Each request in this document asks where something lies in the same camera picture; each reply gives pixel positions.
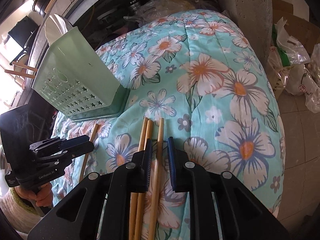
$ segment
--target human hand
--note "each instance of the human hand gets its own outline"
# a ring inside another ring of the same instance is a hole
[[[20,186],[15,187],[15,190],[19,197],[26,200],[35,200],[37,207],[47,207],[52,205],[53,193],[52,193],[52,184],[46,183],[41,186],[41,190],[38,194],[35,194],[31,190],[26,190]]]

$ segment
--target bamboo chopstick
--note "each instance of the bamboo chopstick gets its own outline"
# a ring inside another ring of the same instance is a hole
[[[21,72],[18,72],[18,71],[12,71],[12,70],[8,70],[8,69],[5,69],[4,72],[8,73],[8,74],[12,74],[12,75],[17,75],[17,76],[20,76],[20,77],[28,77],[28,78],[32,78],[32,79],[36,78],[35,75],[30,75],[30,74],[21,73]]]
[[[94,124],[94,127],[93,127],[93,129],[92,129],[90,138],[89,138],[89,141],[90,141],[90,142],[93,142],[94,138],[96,137],[96,133],[97,133],[97,131],[98,131],[98,128],[99,128],[99,125],[98,125],[97,123],[95,123],[95,124]],[[83,180],[84,170],[85,170],[85,167],[86,167],[86,165],[87,165],[87,161],[88,161],[89,154],[90,154],[90,153],[86,153],[85,156],[84,156],[83,163],[82,163],[82,167],[81,167],[81,171],[80,171],[80,176],[79,176],[79,182],[80,182],[81,180]]]
[[[158,216],[158,205],[159,205],[159,193],[160,193],[160,180],[161,180],[161,170],[162,166],[162,149],[163,149],[163,132],[164,132],[164,119],[160,119],[159,133],[157,140],[157,152],[156,152],[156,162],[155,169],[153,173],[152,183],[152,198],[151,198],[151,212],[150,212],[150,222],[148,229],[148,240],[154,240],[156,232],[156,222]]]
[[[35,68],[35,67],[29,67],[29,66],[24,65],[24,64],[19,63],[19,62],[13,61],[12,64],[15,65],[15,66],[18,66],[18,67],[22,67],[22,68],[26,68],[26,69],[32,70],[32,71],[34,71],[34,72],[37,72],[37,71],[38,71],[38,69]]]
[[[145,117],[143,119],[138,151],[142,151],[144,149],[144,142],[146,140],[146,132],[147,132],[147,124],[148,124],[148,118]],[[138,195],[139,195],[138,193],[131,193],[130,216],[129,216],[129,240],[133,240],[134,228],[136,225],[136,217],[137,217]]]
[[[146,144],[147,144],[147,139],[152,138],[152,131],[153,131],[153,121],[148,120],[146,140],[144,143],[145,148],[146,148]],[[139,193],[138,206],[137,206],[137,218],[136,218],[136,225],[135,225],[135,231],[134,231],[134,240],[141,240],[144,200],[145,200],[145,193]]]

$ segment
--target cardboard box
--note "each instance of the cardboard box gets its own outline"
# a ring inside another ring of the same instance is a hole
[[[314,46],[320,40],[320,28],[314,24],[294,16],[288,12],[273,10],[273,23],[284,17],[287,23],[284,28],[289,35],[298,39],[309,54],[312,54]]]
[[[272,0],[272,9],[293,14],[293,4],[282,0]]]

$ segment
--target teal floral comforter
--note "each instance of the teal floral comforter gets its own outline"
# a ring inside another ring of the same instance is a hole
[[[224,15],[194,10],[161,18],[101,46],[97,54],[131,88],[115,119],[72,123],[59,113],[52,136],[90,135],[100,124],[86,171],[113,172],[138,149],[143,117],[161,117],[190,160],[231,171],[276,216],[284,178],[284,129],[265,72],[241,30]],[[189,239],[188,194],[172,191],[166,144],[156,239]],[[78,183],[83,156],[52,182],[54,204]],[[148,234],[152,186],[145,199]]]

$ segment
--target metal screw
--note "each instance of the metal screw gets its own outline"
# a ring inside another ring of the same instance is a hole
[[[225,171],[224,173],[222,173],[222,177],[224,177],[225,179],[231,179],[232,173],[229,171]]]
[[[194,168],[194,166],[195,166],[195,164],[194,164],[193,162],[186,162],[184,165],[185,165],[187,168],[190,168],[190,169]]]
[[[88,176],[89,179],[95,180],[98,177],[98,173],[96,172],[91,172]]]
[[[136,165],[135,165],[134,163],[127,163],[127,164],[125,165],[125,167],[126,167],[127,169],[133,169],[135,166],[136,166]]]

